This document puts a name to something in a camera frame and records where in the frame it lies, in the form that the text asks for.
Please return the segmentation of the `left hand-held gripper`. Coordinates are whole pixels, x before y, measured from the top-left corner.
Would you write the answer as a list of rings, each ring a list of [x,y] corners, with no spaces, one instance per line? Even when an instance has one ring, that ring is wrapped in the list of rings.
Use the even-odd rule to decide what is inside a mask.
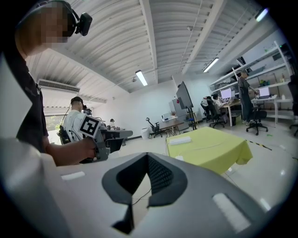
[[[93,140],[98,161],[107,160],[109,153],[119,151],[122,146],[123,139],[108,139],[105,143],[101,132],[101,121],[89,115],[85,115],[82,119],[79,132]]]

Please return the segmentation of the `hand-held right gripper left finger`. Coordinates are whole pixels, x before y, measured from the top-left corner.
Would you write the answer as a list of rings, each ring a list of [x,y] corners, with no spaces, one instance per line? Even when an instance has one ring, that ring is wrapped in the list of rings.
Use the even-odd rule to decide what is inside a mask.
[[[47,238],[146,238],[135,230],[131,198],[123,195],[123,218],[108,224],[72,190],[53,159],[17,139],[0,140],[0,184],[22,218]]]

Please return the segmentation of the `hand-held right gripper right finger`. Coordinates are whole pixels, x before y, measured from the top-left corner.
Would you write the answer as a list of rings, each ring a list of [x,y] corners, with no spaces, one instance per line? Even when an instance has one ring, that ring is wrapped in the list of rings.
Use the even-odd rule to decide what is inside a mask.
[[[187,186],[173,204],[148,208],[137,226],[137,237],[251,238],[259,231],[264,210],[221,175],[156,153],[148,157],[179,168]]]

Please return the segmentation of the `person's left hand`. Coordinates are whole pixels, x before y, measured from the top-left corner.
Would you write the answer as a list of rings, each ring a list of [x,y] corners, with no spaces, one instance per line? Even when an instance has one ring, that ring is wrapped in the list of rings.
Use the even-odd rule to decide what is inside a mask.
[[[96,149],[96,144],[93,141],[92,138],[86,137],[82,139],[79,142],[79,151],[80,151],[80,158],[81,159],[89,159],[89,160],[95,160],[96,154],[95,154],[95,149]]]

